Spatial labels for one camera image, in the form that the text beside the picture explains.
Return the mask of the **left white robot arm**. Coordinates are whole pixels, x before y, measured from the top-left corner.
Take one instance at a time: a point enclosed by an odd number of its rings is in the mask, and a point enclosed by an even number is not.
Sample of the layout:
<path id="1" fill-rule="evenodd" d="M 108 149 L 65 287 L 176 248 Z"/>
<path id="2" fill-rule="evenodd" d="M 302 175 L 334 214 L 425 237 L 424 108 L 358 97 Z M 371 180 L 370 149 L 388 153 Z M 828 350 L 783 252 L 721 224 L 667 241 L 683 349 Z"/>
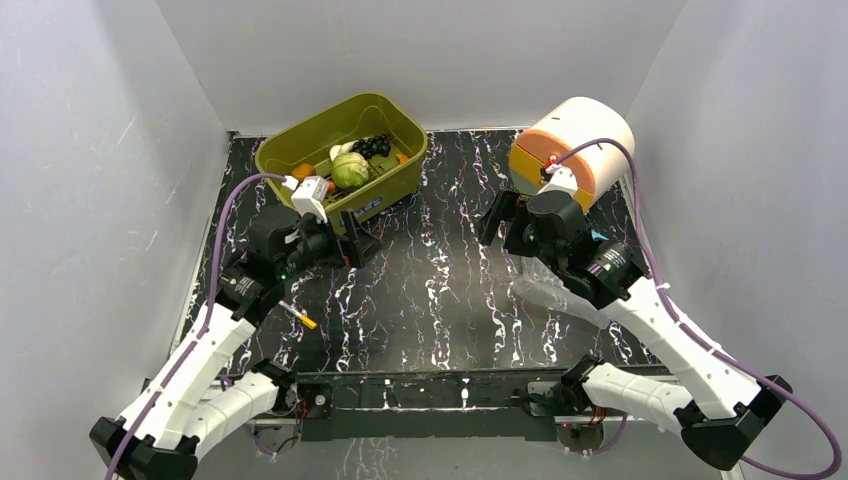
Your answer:
<path id="1" fill-rule="evenodd" d="M 270 360 L 210 400 L 234 351 L 280 305 L 287 281 L 314 267 L 362 268 L 381 249 L 351 211 L 343 232 L 313 213 L 282 205 L 256 217 L 245 249 L 216 268 L 197 321 L 140 395 L 89 433 L 109 479 L 190 479 L 200 460 L 254 417 L 286 416 L 299 400 L 295 373 Z"/>

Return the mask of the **clear zip top bag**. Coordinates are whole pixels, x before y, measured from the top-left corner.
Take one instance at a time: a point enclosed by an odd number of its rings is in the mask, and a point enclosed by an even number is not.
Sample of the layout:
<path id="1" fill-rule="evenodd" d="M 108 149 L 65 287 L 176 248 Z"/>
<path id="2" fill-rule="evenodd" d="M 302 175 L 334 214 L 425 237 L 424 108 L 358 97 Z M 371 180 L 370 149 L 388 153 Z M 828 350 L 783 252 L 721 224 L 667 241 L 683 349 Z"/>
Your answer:
<path id="1" fill-rule="evenodd" d="M 520 273 L 513 280 L 513 291 L 523 300 L 588 321 L 605 329 L 611 319 L 587 300 L 568 290 L 540 260 L 522 257 Z"/>

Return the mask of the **green cabbage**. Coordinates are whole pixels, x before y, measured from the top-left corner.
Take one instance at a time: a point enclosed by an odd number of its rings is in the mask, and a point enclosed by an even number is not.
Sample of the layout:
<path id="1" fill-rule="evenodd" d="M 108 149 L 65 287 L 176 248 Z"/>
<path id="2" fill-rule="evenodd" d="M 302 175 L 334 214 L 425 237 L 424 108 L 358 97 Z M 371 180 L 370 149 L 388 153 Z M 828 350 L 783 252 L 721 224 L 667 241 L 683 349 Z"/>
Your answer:
<path id="1" fill-rule="evenodd" d="M 332 181 L 339 189 L 363 186 L 369 177 L 369 163 L 354 152 L 339 155 L 331 163 Z"/>

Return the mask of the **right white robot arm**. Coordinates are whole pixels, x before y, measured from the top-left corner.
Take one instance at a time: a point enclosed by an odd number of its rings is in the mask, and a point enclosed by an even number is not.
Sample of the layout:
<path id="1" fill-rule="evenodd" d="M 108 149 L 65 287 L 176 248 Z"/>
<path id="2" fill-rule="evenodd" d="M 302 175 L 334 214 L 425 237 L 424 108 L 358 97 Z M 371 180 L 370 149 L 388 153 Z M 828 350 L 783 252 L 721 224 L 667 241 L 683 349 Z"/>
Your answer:
<path id="1" fill-rule="evenodd" d="M 528 413 L 619 410 L 679 436 L 711 467 L 731 470 L 781 409 L 785 399 L 776 389 L 787 383 L 778 375 L 758 381 L 718 359 L 719 348 L 690 338 L 683 316 L 666 311 L 632 251 L 594 238 L 570 194 L 501 190 L 475 224 L 479 243 L 490 245 L 502 223 L 507 253 L 540 261 L 568 292 L 637 336 L 676 378 L 655 381 L 586 355 L 547 389 L 520 391 Z"/>

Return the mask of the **white mushroom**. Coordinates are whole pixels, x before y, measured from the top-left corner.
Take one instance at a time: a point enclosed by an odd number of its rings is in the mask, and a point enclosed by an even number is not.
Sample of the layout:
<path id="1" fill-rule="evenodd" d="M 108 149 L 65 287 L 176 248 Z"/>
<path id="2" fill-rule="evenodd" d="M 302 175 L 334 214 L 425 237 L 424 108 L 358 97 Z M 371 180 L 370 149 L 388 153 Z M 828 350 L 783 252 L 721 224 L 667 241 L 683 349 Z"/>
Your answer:
<path id="1" fill-rule="evenodd" d="M 333 162 L 339 155 L 351 152 L 356 143 L 357 141 L 354 140 L 343 144 L 333 145 L 329 150 L 330 161 Z"/>

